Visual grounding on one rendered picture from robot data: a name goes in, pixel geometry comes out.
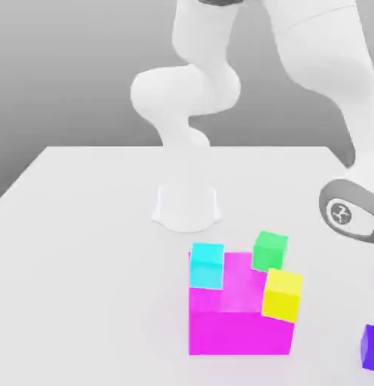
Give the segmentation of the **small green cube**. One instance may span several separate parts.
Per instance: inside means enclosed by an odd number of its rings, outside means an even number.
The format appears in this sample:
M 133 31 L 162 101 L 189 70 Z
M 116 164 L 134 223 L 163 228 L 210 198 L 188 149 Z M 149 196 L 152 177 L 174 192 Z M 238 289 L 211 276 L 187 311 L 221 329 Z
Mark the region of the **small green cube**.
M 251 268 L 264 272 L 268 272 L 270 268 L 281 270 L 288 240 L 285 235 L 261 231 L 253 245 Z

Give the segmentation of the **large magenta box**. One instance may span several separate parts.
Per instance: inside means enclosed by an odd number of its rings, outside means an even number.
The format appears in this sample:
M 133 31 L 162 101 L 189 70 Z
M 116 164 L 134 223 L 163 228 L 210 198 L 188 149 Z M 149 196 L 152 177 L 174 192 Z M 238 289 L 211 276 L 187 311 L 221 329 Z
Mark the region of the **large magenta box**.
M 227 252 L 223 288 L 189 288 L 189 354 L 288 355 L 295 324 L 262 315 L 267 274 Z

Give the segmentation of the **small purple cube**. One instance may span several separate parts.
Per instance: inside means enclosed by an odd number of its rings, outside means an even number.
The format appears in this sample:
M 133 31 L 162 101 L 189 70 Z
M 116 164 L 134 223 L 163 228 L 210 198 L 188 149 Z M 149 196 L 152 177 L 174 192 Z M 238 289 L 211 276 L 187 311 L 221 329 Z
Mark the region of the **small purple cube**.
M 362 367 L 374 371 L 374 326 L 365 325 L 360 342 Z

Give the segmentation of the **small cyan cube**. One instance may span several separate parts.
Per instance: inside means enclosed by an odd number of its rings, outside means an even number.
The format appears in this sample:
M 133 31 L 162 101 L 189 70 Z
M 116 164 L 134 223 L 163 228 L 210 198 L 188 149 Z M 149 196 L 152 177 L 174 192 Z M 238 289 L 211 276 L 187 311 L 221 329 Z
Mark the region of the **small cyan cube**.
M 222 290 L 224 245 L 193 243 L 190 256 L 190 287 Z

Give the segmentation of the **small yellow cube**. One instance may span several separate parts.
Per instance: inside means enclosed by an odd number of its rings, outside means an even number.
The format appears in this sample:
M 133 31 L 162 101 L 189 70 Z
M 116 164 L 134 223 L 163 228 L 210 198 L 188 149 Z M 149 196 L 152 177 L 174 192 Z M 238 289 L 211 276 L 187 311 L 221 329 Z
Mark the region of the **small yellow cube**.
M 270 268 L 265 283 L 262 315 L 295 323 L 301 294 L 301 274 Z

